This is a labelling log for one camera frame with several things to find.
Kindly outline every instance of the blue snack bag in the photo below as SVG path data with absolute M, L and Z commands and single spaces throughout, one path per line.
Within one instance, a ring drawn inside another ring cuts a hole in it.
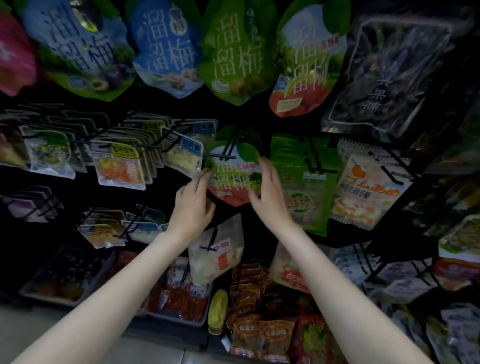
M 192 0 L 127 0 L 125 13 L 139 50 L 133 66 L 147 85 L 183 98 L 204 84 L 197 72 L 201 17 Z
M 109 0 L 14 0 L 49 77 L 88 98 L 112 101 L 134 81 L 127 28 Z

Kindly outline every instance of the hand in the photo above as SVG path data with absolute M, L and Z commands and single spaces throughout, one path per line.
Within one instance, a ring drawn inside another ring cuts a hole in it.
M 208 181 L 212 174 L 204 169 L 190 183 L 180 188 L 175 196 L 175 208 L 167 232 L 179 237 L 187 245 L 212 221 L 215 204 L 207 198 Z
M 259 199 L 250 188 L 248 196 L 257 215 L 276 235 L 280 229 L 291 226 L 294 222 L 285 203 L 282 185 L 275 167 L 264 157 L 258 158 L 258 162 L 262 167 L 261 198 Z

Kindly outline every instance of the floor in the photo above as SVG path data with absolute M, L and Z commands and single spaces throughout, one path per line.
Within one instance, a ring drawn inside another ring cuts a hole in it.
M 36 307 L 30 312 L 0 305 L 0 364 L 10 363 L 52 327 L 61 316 Z M 226 364 L 209 354 L 189 352 L 135 338 L 122 337 L 105 364 Z

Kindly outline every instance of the forearm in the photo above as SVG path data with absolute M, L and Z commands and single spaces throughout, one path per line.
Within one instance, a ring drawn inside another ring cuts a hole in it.
M 98 363 L 122 335 L 185 242 L 160 234 L 124 269 L 24 351 L 15 363 Z
M 431 364 L 392 321 L 330 262 L 297 225 L 277 238 L 297 262 L 350 364 Z

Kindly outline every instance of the pink snack bag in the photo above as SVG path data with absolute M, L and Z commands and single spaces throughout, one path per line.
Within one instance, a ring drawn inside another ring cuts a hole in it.
M 0 91 L 15 96 L 36 80 L 36 63 L 30 39 L 0 0 Z

